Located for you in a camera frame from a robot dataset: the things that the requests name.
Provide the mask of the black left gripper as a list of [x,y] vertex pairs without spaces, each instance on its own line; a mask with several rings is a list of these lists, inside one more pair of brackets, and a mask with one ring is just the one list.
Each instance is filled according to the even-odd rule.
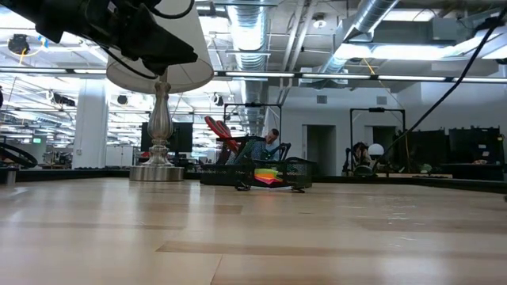
[[108,48],[126,48],[156,75],[168,66],[194,63],[193,47],[159,25],[142,0],[42,0],[36,31],[59,42],[65,32]]

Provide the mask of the red handled scissors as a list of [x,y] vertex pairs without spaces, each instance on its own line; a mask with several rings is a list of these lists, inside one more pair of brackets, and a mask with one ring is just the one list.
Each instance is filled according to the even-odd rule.
[[227,144],[230,151],[237,154],[238,143],[231,136],[231,132],[227,128],[227,125],[221,120],[214,120],[211,116],[205,116],[204,120],[208,127]]

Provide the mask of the green sticky note pad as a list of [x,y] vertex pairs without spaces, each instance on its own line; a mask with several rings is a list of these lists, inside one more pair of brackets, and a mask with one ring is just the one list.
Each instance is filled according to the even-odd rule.
[[281,183],[284,181],[280,172],[275,169],[255,169],[253,177],[255,180],[267,185]]

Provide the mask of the black mesh desk organizer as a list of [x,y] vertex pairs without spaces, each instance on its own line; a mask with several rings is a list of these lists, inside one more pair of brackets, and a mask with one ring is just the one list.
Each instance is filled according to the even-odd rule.
[[[243,136],[233,138],[238,143],[238,153],[230,151],[227,144],[222,139],[217,139],[221,147],[216,163],[207,164],[202,167],[200,182],[208,185],[233,186],[236,181],[244,181],[251,188],[309,188],[312,186],[312,175],[314,162],[303,158],[288,157],[287,153],[291,148],[289,143],[281,143],[280,159],[278,161],[266,161],[260,159],[245,159],[241,164],[234,165],[233,160],[241,152],[249,140],[263,141],[264,138],[258,136]],[[280,172],[281,183],[271,185],[264,184],[254,179],[255,169],[275,169]]]

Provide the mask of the white shade table lamp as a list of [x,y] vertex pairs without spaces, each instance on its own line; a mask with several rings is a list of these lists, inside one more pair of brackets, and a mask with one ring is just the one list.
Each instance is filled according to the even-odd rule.
[[[162,0],[156,9],[165,14],[180,13],[188,1]],[[173,165],[167,157],[169,149],[166,144],[173,134],[169,95],[183,94],[208,84],[214,77],[214,70],[201,28],[196,0],[193,10],[179,20],[160,17],[155,20],[164,29],[191,45],[198,55],[197,61],[168,66],[163,75],[147,79],[127,70],[109,56],[106,76],[110,82],[123,89],[154,96],[154,108],[148,121],[148,134],[152,138],[153,146],[149,149],[150,155],[146,162],[131,167],[129,179],[142,182],[182,181],[184,169]]]

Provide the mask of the black computer monitor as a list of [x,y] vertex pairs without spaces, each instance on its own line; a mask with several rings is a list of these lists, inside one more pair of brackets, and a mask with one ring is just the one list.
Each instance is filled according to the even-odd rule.
[[[152,146],[152,138],[148,134],[148,123],[141,128],[141,151],[148,151]],[[193,151],[193,123],[173,123],[173,134],[168,139],[166,147],[169,152],[190,153]]]

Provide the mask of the person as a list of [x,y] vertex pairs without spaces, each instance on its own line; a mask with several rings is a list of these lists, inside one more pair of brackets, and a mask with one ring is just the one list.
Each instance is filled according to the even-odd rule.
[[278,161],[280,159],[280,132],[273,128],[265,136],[263,141],[256,141],[252,157],[266,161]]

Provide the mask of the black curved background object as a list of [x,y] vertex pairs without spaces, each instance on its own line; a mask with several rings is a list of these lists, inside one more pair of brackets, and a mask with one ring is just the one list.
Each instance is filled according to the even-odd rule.
[[0,142],[0,156],[27,169],[34,168],[39,164],[37,159],[30,153],[4,142]]

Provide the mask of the black background cabinets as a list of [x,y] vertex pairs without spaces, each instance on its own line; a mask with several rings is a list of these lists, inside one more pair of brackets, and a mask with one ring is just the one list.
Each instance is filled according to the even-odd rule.
[[507,171],[504,141],[498,127],[413,131],[396,144],[390,162],[411,173],[503,181]]

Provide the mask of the black background station frame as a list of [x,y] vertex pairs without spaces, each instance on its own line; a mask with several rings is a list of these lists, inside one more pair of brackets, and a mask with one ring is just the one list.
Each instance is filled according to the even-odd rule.
[[[355,111],[358,112],[370,112],[370,113],[381,113],[381,112],[389,112],[391,115],[393,115],[393,112],[400,112],[402,115],[402,134],[398,137],[399,139],[402,138],[402,135],[407,131],[406,128],[406,111],[404,109],[400,108],[382,108],[382,107],[372,107],[372,108],[351,108],[349,110],[349,129],[350,129],[350,147],[352,149],[353,147],[353,121],[355,120],[353,118],[353,113]],[[382,155],[373,154],[372,151],[369,154],[372,154],[374,156],[374,162],[375,164],[372,166],[373,170],[377,170],[377,166],[380,163],[381,159],[384,159],[388,152],[391,150],[391,148],[396,144],[396,140],[383,151]]]
[[266,135],[276,128],[282,135],[282,105],[259,102],[226,103],[223,106],[223,121],[227,123],[234,117],[246,135]]

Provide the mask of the black aluminium table frame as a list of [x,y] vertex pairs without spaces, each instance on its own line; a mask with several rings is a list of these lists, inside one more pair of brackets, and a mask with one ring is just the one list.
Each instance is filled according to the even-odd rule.
[[[0,184],[4,184],[7,172],[16,173],[15,181],[37,182],[92,179],[106,177],[129,178],[127,170],[119,169],[8,169],[0,168]],[[313,177],[313,183],[325,184],[404,184],[434,188],[454,188],[473,192],[488,192],[507,195],[507,182],[490,180],[460,180],[431,177]]]

